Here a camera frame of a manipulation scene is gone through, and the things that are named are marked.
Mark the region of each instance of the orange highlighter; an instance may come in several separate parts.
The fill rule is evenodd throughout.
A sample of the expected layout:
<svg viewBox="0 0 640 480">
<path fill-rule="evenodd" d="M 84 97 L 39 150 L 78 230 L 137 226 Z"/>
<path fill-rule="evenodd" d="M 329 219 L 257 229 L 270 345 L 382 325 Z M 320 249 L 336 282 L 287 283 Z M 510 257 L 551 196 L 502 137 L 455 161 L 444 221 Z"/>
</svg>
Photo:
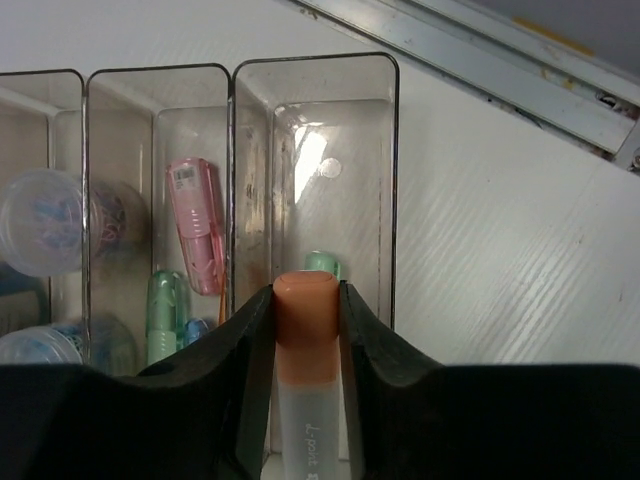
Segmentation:
<svg viewBox="0 0 640 480">
<path fill-rule="evenodd" d="M 273 291 L 285 480 L 334 480 L 339 283 L 328 272 L 291 272 Z"/>
</svg>

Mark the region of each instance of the orange cap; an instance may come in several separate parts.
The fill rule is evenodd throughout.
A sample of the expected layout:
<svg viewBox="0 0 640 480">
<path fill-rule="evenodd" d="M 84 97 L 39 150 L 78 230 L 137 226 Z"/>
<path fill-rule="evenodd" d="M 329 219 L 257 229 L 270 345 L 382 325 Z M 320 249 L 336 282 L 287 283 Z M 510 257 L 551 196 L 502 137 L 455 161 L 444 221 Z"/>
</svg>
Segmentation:
<svg viewBox="0 0 640 480">
<path fill-rule="evenodd" d="M 290 385 L 338 375 L 339 283 L 328 272 L 291 272 L 273 284 L 278 379 Z"/>
</svg>

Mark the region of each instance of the yellow tape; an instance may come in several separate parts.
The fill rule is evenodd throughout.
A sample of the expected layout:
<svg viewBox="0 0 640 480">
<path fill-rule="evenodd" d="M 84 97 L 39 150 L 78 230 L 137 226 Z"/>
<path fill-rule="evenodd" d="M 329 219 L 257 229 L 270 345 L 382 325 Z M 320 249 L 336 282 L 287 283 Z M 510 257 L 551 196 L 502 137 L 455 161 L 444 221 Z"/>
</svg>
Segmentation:
<svg viewBox="0 0 640 480">
<path fill-rule="evenodd" d="M 526 20 L 522 17 L 513 17 L 511 21 L 513 21 L 513 23 L 517 25 L 520 25 L 521 27 L 526 28 L 527 30 L 531 30 L 532 32 L 537 33 L 538 35 L 547 37 L 548 39 L 553 40 L 554 42 L 558 42 L 564 45 L 565 47 L 571 48 L 576 52 L 580 52 L 583 55 L 587 55 L 589 57 L 595 56 L 595 52 L 591 50 L 589 47 L 585 47 L 584 45 L 581 45 L 578 42 L 574 42 L 573 40 L 567 37 L 563 37 L 562 35 L 552 32 L 551 30 L 545 27 L 542 27 L 540 25 L 537 25 L 533 22 L 530 22 L 529 20 Z"/>
</svg>

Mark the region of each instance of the pink highlighter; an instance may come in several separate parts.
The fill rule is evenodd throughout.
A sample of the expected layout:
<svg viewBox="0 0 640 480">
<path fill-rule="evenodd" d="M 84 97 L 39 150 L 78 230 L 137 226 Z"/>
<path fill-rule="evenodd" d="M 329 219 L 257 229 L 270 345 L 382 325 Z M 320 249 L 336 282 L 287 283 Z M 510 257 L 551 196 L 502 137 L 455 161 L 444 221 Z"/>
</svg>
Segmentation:
<svg viewBox="0 0 640 480">
<path fill-rule="evenodd" d="M 219 295 L 225 250 L 218 168 L 202 158 L 176 160 L 167 167 L 167 183 L 191 288 Z"/>
</svg>

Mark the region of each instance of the green highlighter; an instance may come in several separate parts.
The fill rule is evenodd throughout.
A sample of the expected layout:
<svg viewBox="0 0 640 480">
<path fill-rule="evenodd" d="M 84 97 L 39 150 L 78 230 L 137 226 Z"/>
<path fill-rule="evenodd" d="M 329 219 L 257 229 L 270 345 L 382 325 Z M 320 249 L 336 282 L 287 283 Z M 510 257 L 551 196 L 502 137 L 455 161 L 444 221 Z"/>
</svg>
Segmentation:
<svg viewBox="0 0 640 480">
<path fill-rule="evenodd" d="M 340 262 L 338 262 L 333 256 L 316 250 L 306 256 L 304 269 L 329 272 L 340 280 L 340 270 L 342 267 L 340 266 Z"/>
<path fill-rule="evenodd" d="M 177 272 L 160 270 L 147 289 L 147 365 L 183 347 L 189 314 L 187 284 Z"/>
</svg>

